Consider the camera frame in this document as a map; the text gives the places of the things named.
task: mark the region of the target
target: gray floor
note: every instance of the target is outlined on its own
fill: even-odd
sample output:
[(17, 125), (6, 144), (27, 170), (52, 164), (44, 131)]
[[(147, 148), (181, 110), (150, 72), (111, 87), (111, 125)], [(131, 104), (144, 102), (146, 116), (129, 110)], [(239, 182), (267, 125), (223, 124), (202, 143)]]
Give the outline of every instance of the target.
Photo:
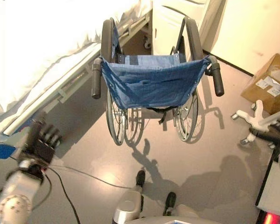
[[(76, 171), (52, 166), (62, 177), (81, 223), (111, 223), (117, 201), (135, 184), (135, 175), (145, 169), (144, 209), (142, 216), (163, 212), (168, 192), (177, 194), (177, 204), (195, 209), (201, 217), (223, 224), (253, 224), (258, 216), (255, 201), (271, 150), (256, 139), (245, 147), (239, 140), (248, 133), (248, 124), (232, 120), (236, 110), (252, 114), (251, 103), (240, 96), (250, 77), (220, 63), (225, 95), (214, 94), (210, 77), (198, 86), (200, 99), (198, 122), (190, 143), (181, 142), (172, 116), (159, 125), (161, 115), (138, 111), (134, 141), (118, 147), (114, 144), (105, 118), (105, 92), (91, 98), (91, 80), (65, 104), (54, 108), (48, 122), (60, 128), (63, 143), (52, 164), (70, 166), (100, 178), (114, 187)], [(0, 187), (15, 161), (0, 160)], [(53, 182), (49, 199), (31, 216), (31, 223), (76, 223), (56, 175), (47, 172)], [(35, 197), (46, 194), (47, 182)]]

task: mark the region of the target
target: caster wheel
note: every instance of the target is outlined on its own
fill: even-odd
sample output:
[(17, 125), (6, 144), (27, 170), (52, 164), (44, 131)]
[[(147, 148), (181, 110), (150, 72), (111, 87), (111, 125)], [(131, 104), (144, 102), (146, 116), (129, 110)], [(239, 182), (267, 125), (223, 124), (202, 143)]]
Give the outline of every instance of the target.
[(145, 48), (145, 49), (151, 49), (151, 41), (150, 41), (150, 38), (148, 38), (147, 36), (145, 36), (144, 40), (145, 40), (145, 42), (144, 42), (144, 48)]
[(144, 43), (144, 48), (145, 48), (145, 49), (151, 49), (151, 43), (148, 42), (148, 41), (145, 41), (145, 43)]
[(241, 145), (246, 145), (246, 144), (249, 143), (249, 141), (248, 141), (247, 138), (245, 138), (245, 139), (242, 139), (242, 140), (240, 141), (240, 143), (241, 143)]
[(251, 109), (252, 109), (253, 111), (256, 111), (256, 103), (253, 103), (253, 104), (251, 105)]
[(231, 118), (232, 118), (233, 120), (238, 119), (238, 115), (237, 115), (237, 113), (234, 113), (233, 115), (231, 115)]

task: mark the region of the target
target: wheelchair push handle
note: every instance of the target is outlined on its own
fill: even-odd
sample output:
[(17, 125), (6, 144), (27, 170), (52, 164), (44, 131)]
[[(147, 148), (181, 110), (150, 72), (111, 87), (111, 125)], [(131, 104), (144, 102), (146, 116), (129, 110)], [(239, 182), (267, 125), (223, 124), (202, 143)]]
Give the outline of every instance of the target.
[(97, 58), (94, 60), (92, 65), (92, 86), (91, 86), (91, 96), (94, 99), (99, 99), (101, 97), (101, 58)]
[(211, 61), (211, 67), (206, 72), (207, 75), (213, 76), (215, 93), (217, 97), (224, 95), (224, 86), (222, 82), (221, 72), (220, 72), (220, 64), (217, 62), (216, 57), (213, 55), (209, 56)]

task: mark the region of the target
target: robot finger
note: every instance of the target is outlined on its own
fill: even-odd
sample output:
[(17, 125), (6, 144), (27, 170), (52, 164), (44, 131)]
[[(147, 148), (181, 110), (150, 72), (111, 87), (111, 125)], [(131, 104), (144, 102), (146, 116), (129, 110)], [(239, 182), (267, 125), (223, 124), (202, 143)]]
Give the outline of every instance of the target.
[(52, 139), (53, 139), (54, 137), (56, 137), (58, 133), (59, 133), (59, 130), (58, 130), (57, 128), (56, 128), (55, 130), (53, 130), (53, 131), (49, 134), (49, 137), (48, 137), (48, 139), (46, 140), (46, 143), (47, 143), (48, 145), (50, 145)]
[(45, 116), (46, 113), (41, 112), (35, 117), (35, 119), (32, 120), (32, 124), (30, 126), (30, 131), (26, 141), (27, 148), (31, 148), (38, 140), (41, 129), (45, 125)]
[(52, 148), (55, 148), (57, 145), (59, 145), (61, 142), (61, 135), (57, 135), (56, 139), (52, 141), (52, 144), (50, 145)]
[(48, 125), (41, 131), (40, 140), (42, 142), (46, 142), (47, 134), (52, 130), (52, 128), (53, 125)]

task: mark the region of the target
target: hospital bed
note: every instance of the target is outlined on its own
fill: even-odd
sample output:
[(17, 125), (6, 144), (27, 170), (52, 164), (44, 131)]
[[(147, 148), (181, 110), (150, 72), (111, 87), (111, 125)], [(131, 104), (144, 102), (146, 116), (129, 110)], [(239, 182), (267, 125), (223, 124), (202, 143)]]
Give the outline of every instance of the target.
[(151, 0), (0, 1), (0, 151), (28, 132), (33, 115), (64, 103), (91, 78), (105, 19), (120, 44), (151, 27)]

